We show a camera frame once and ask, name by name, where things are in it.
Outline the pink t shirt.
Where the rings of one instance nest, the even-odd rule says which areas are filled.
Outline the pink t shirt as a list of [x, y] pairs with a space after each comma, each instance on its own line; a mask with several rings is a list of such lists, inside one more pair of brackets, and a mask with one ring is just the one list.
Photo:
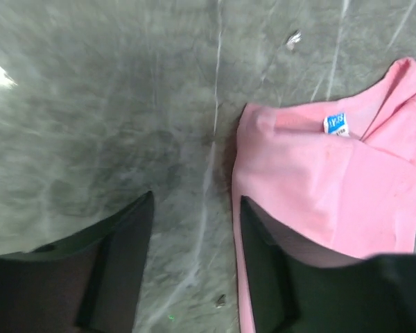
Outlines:
[[338, 101], [247, 104], [236, 144], [232, 209], [242, 332], [257, 332], [242, 197], [346, 256], [416, 255], [416, 60], [395, 61], [378, 83]]

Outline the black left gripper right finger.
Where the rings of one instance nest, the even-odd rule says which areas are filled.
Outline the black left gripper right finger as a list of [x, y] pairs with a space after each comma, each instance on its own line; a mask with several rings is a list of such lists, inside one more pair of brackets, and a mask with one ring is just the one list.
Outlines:
[[346, 256], [248, 197], [240, 223], [257, 332], [416, 332], [416, 255]]

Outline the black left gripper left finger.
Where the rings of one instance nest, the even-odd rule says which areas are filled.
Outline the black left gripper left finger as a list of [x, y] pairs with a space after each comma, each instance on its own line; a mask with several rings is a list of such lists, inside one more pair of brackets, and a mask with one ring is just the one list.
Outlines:
[[131, 332], [155, 198], [29, 253], [0, 255], [0, 332]]

